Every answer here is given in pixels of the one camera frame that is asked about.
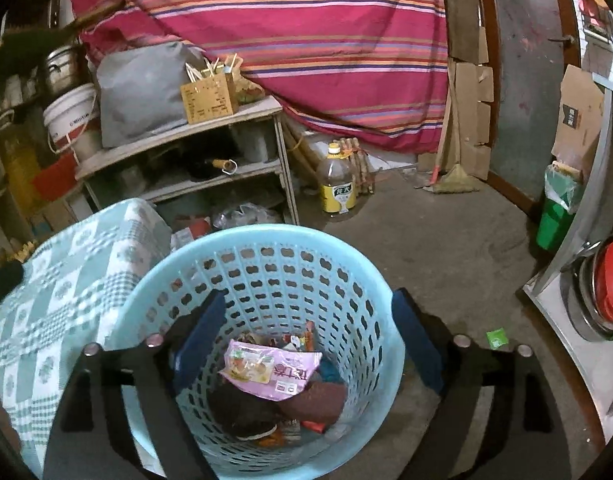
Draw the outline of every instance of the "gray floor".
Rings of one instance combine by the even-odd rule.
[[[343,239],[371,259],[393,287],[405,286],[422,310],[452,332],[487,344],[486,332],[504,327],[511,342],[532,346],[541,360],[567,433],[573,478],[603,445],[590,396],[573,362],[538,311],[518,289],[543,265],[531,253],[534,226],[493,189],[433,195],[413,189],[397,172],[355,216],[329,222],[315,198],[300,198],[301,222]],[[407,364],[391,413],[373,440],[328,478],[396,479],[424,434],[437,397]],[[472,463],[486,422],[486,395],[456,472]]]

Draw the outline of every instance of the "white tile wall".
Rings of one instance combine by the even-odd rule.
[[[608,31],[612,36],[611,46],[603,45],[598,40],[587,38],[584,32],[584,24],[579,10],[578,0],[573,0],[573,4],[577,16],[577,29],[579,30],[582,68],[589,72],[596,72],[613,81],[613,13],[606,13]]]

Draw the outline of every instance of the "blue plastic basket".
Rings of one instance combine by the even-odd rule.
[[[400,384],[404,344],[391,317],[392,292],[359,251],[325,233],[266,224],[200,238],[152,269],[126,300],[110,348],[165,332],[211,288],[227,292],[226,324],[192,388],[177,398],[182,414],[223,480],[311,480],[350,460],[386,417]],[[218,382],[229,339],[250,330],[296,333],[315,321],[319,348],[349,387],[339,421],[299,447],[260,448],[222,433],[206,393]],[[135,390],[125,392],[136,440],[153,456]]]

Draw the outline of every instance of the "purple plastic package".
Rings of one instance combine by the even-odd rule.
[[[284,400],[304,390],[320,361],[320,352],[289,352],[231,340],[220,373],[243,392]]]

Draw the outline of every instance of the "white and green tablecloth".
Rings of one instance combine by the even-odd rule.
[[[126,297],[170,252],[171,230],[126,200],[46,241],[0,303],[0,396],[40,478],[51,424],[82,347],[104,345]]]

